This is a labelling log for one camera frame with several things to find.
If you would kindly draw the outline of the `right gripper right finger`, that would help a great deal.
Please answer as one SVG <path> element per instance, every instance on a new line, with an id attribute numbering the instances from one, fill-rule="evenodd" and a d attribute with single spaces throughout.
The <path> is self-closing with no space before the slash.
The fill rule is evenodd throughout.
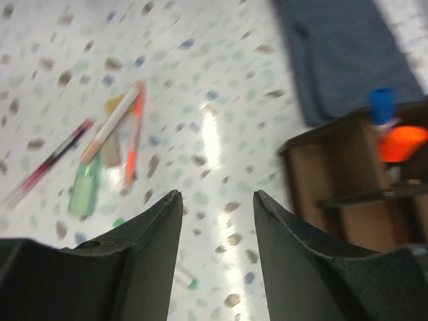
<path id="1" fill-rule="evenodd" d="M 426 320 L 427 246 L 379 253 L 305 222 L 264 191 L 253 210 L 272 320 Z"/>

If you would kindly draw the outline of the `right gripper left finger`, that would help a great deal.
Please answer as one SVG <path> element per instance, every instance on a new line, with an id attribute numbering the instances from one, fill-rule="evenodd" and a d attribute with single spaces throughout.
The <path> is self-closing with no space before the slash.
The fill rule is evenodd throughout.
<path id="1" fill-rule="evenodd" d="M 2 320 L 166 320 L 183 219 L 171 191 L 76 248 L 1 240 Z"/>

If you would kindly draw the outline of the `black orange highlighter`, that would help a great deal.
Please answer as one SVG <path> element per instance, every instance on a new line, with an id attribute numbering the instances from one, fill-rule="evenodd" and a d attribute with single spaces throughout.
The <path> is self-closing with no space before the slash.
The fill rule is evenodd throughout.
<path id="1" fill-rule="evenodd" d="M 379 156 L 385 163 L 407 161 L 427 142 L 427 129 L 420 126 L 398 126 L 381 137 Z"/>

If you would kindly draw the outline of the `blue capped white marker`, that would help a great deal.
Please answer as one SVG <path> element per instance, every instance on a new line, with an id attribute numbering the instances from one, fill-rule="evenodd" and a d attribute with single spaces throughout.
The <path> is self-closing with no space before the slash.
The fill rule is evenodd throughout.
<path id="1" fill-rule="evenodd" d="M 381 130 L 388 130 L 397 123 L 395 93 L 392 88 L 378 88 L 368 94 L 370 120 Z"/>

